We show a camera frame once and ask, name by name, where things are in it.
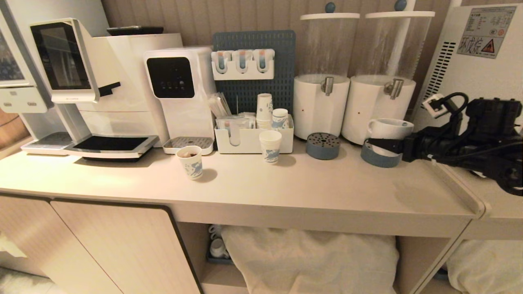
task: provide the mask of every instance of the ceramic cup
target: ceramic cup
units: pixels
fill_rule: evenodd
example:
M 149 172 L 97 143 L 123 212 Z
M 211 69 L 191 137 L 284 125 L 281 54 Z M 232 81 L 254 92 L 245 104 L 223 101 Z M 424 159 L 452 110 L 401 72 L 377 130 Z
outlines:
M 278 131 L 263 131 L 259 135 L 261 153 L 265 162 L 276 163 L 280 156 L 281 133 Z
M 272 95 L 269 93 L 258 94 L 258 104 L 256 110 L 256 120 L 268 121 L 269 126 L 272 121 Z
M 366 138 L 401 140 L 412 133 L 414 124 L 401 119 L 380 118 L 371 119 L 367 127 Z M 380 147 L 372 146 L 372 150 L 383 156 L 395 157 L 398 154 Z
M 203 175 L 203 165 L 201 162 L 201 148 L 198 146 L 187 146 L 176 152 L 182 167 L 189 179 L 199 179 Z
M 220 224 L 210 225 L 208 231 L 211 236 L 211 240 L 222 237 L 222 225 Z
M 289 112 L 283 108 L 272 111 L 272 129 L 281 130 L 289 128 Z
M 209 252 L 214 258 L 229 258 L 230 255 L 225 248 L 225 243 L 222 239 L 214 239 L 211 242 Z

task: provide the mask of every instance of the control panel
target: control panel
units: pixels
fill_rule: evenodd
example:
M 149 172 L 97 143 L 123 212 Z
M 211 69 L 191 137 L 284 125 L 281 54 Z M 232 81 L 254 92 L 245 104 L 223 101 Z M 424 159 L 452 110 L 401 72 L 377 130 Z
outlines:
M 193 98 L 191 65 L 186 57 L 149 58 L 147 70 L 157 98 Z

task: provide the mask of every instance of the cabinet door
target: cabinet door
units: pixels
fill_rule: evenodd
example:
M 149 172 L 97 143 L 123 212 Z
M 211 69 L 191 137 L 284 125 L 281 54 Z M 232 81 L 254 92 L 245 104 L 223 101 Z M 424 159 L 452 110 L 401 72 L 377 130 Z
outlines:
M 166 207 L 51 201 L 125 294 L 202 293 Z
M 0 230 L 71 294 L 122 294 L 49 203 L 0 195 Z

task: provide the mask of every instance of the drip tray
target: drip tray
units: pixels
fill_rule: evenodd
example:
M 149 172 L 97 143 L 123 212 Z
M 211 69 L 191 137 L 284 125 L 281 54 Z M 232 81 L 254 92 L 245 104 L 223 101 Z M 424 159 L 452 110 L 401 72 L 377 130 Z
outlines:
M 73 144 L 67 132 L 56 132 L 40 140 L 29 142 L 21 147 L 29 154 L 67 155 L 66 147 Z
M 158 141 L 158 136 L 118 136 L 93 135 L 66 148 L 70 155 L 81 156 L 97 161 L 138 161 Z
M 214 140 L 210 137 L 176 137 L 165 142 L 163 149 L 167 154 L 176 154 L 183 147 L 198 146 L 202 149 L 202 155 L 208 155 L 212 152 L 213 145 Z

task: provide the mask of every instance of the paper cup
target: paper cup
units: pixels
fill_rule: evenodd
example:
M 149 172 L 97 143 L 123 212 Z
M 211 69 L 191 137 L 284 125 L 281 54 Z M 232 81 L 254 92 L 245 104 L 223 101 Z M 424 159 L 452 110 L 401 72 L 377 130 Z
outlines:
M 278 131 L 263 131 L 259 135 L 261 153 L 268 163 L 278 162 L 280 156 L 281 133 Z
M 272 123 L 272 121 L 270 121 L 270 120 L 256 120 L 256 128 L 270 130 L 271 123 Z
M 283 108 L 277 108 L 272 111 L 271 127 L 276 130 L 289 128 L 289 112 Z
M 272 121 L 272 95 L 268 93 L 258 94 L 256 119 L 260 121 Z
M 182 167 L 189 179 L 199 179 L 203 175 L 203 165 L 201 162 L 201 148 L 198 146 L 187 146 L 176 152 L 176 157 L 180 160 Z

